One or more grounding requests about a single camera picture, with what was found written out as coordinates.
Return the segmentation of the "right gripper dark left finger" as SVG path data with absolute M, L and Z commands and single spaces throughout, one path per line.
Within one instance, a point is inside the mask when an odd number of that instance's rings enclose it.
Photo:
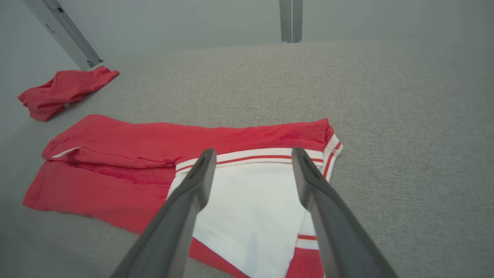
M 121 261 L 113 278 L 183 276 L 196 215 L 208 204 L 216 166 L 216 151 L 205 150 Z

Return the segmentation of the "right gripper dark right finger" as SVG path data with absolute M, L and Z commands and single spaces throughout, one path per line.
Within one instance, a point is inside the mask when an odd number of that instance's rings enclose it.
M 307 152 L 292 149 L 298 196 L 311 214 L 328 278 L 395 278 L 397 274 Z

